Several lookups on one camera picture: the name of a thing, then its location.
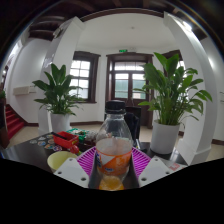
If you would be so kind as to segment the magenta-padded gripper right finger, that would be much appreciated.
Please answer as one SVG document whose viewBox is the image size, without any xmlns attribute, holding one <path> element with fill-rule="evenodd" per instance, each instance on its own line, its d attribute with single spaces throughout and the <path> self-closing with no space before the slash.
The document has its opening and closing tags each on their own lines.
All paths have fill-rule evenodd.
<svg viewBox="0 0 224 224">
<path fill-rule="evenodd" d="M 144 187 L 171 174 L 160 158 L 150 158 L 139 149 L 132 149 L 132 164 L 138 185 Z"/>
</svg>

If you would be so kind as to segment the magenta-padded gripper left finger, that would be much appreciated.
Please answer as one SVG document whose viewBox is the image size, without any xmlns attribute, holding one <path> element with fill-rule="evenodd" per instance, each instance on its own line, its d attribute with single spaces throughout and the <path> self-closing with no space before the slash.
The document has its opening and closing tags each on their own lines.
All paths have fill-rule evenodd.
<svg viewBox="0 0 224 224">
<path fill-rule="evenodd" d="M 69 157 L 54 174 L 80 187 L 88 188 L 95 166 L 95 154 L 96 148 L 92 147 L 77 158 Z"/>
</svg>

